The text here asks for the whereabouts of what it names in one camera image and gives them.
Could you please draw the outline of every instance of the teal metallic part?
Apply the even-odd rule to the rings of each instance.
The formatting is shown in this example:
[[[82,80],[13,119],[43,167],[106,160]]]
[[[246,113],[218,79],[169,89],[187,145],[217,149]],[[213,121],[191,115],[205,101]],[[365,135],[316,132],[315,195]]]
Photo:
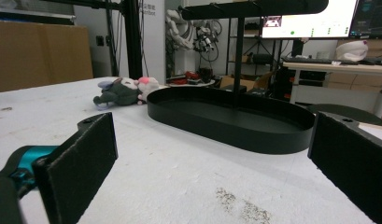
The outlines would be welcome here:
[[[56,147],[57,146],[31,147],[22,155],[18,168],[27,169],[31,174],[34,174],[31,163],[40,157],[49,155]]]

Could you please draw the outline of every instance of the pink plush toy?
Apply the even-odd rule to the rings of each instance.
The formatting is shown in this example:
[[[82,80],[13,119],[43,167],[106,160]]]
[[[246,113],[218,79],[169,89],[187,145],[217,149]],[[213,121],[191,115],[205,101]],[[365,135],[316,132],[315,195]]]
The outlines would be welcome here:
[[[138,94],[138,104],[142,105],[147,102],[148,95],[159,89],[159,82],[154,77],[141,77],[134,81],[134,84],[138,87],[141,92]]]

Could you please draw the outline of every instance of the white desk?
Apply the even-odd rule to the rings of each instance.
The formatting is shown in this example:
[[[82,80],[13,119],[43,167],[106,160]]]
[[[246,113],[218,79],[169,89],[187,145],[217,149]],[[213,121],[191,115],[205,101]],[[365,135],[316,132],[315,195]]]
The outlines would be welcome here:
[[[19,147],[60,145],[102,113],[92,102],[97,83],[114,79],[0,93],[0,170]],[[372,223],[307,150],[245,151],[157,122],[147,109],[107,110],[119,158],[79,223]],[[37,190],[21,207],[28,223],[48,223]]]
[[[300,86],[299,76],[302,70],[316,72],[338,72],[365,76],[382,76],[382,66],[379,65],[331,65],[320,63],[283,63],[284,67],[296,70],[292,83],[290,102],[295,103],[300,95],[305,95],[304,103],[339,104],[354,106],[359,109],[370,110],[378,117],[382,117],[382,91],[380,93],[367,91],[336,90],[321,87]]]

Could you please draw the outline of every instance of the keyboard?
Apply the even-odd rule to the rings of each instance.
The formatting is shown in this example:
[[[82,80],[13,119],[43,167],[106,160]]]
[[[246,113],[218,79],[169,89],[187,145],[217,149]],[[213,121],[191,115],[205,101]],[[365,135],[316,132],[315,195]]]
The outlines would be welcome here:
[[[359,63],[351,60],[332,60],[332,59],[310,59],[310,58],[283,58],[286,63],[327,63],[340,62],[340,64],[357,65]]]

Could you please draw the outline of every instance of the monitor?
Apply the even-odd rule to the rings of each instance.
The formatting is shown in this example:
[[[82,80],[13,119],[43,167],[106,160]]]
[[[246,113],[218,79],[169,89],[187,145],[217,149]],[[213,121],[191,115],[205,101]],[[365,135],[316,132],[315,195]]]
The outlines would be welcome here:
[[[382,39],[382,0],[360,0],[350,28],[350,37]]]
[[[320,13],[263,18],[262,38],[347,38],[357,0],[330,0]]]

